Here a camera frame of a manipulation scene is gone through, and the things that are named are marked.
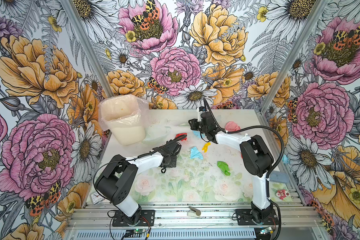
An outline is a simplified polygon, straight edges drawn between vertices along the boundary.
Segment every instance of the plastic bag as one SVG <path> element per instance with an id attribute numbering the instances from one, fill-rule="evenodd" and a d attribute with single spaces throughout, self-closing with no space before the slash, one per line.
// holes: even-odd
<path id="1" fill-rule="evenodd" d="M 132 94 L 107 98 L 99 104 L 99 124 L 109 129 L 121 145 L 130 145 L 145 138 L 149 105 Z"/>

